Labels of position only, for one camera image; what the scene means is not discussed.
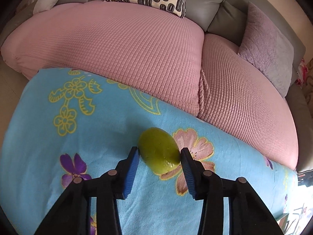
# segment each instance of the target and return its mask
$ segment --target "purple flower print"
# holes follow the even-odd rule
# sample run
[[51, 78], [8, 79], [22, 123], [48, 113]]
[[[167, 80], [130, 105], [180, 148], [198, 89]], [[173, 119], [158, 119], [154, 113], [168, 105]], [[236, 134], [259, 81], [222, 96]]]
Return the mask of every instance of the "purple flower print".
[[91, 179], [89, 174], [86, 174], [87, 164], [80, 158], [79, 154], [74, 155], [74, 160], [69, 154], [60, 156], [60, 163], [63, 169], [68, 173], [62, 176], [62, 186], [66, 188], [74, 178], [82, 177], [84, 180]]
[[97, 235], [96, 217], [94, 217], [94, 220], [90, 217], [90, 235]]
[[264, 157], [266, 166], [270, 167], [271, 169], [273, 169], [273, 164], [272, 164], [271, 160], [268, 159], [266, 156], [263, 156], [263, 157]]

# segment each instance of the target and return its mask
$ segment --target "green fruit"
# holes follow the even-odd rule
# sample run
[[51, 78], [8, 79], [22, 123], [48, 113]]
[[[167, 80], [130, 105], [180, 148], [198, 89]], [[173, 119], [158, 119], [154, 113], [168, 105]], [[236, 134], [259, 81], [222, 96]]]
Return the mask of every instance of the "green fruit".
[[174, 170], [180, 163], [180, 153], [173, 137], [164, 130], [151, 127], [139, 138], [138, 148], [146, 165], [156, 174]]

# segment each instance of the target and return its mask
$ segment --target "pink seat cushion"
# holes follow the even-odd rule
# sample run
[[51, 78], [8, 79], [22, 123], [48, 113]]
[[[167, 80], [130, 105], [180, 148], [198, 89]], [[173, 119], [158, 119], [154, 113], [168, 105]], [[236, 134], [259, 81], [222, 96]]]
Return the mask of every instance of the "pink seat cushion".
[[41, 68], [86, 70], [196, 116], [203, 39], [203, 30], [187, 18], [97, 0], [35, 15], [7, 38], [1, 53], [28, 78]]
[[206, 34], [202, 52], [198, 118], [295, 169], [298, 140], [286, 101], [238, 46]]

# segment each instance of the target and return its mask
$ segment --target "lavender velvet pillow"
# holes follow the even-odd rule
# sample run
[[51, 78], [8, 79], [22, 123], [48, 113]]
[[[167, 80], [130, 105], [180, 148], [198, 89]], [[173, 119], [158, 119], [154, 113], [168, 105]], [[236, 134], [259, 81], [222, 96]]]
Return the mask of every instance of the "lavender velvet pillow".
[[291, 82], [294, 49], [275, 24], [253, 3], [238, 55], [259, 69], [285, 97]]

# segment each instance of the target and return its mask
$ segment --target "blue floral fabric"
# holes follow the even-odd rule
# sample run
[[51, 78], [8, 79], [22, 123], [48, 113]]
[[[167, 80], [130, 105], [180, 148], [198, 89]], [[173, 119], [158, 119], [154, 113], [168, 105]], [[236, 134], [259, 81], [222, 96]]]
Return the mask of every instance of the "blue floral fabric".
[[[220, 129], [121, 83], [71, 69], [44, 69], [27, 84], [5, 135], [0, 204], [20, 235], [32, 235], [75, 177], [115, 168], [140, 134], [159, 127], [222, 178], [245, 177], [274, 217], [288, 211], [295, 172]], [[124, 235], [197, 234], [202, 201], [181, 166], [154, 174], [139, 162], [132, 193], [118, 201]], [[224, 202], [224, 234], [229, 234]], [[96, 234], [95, 205], [90, 231]]]

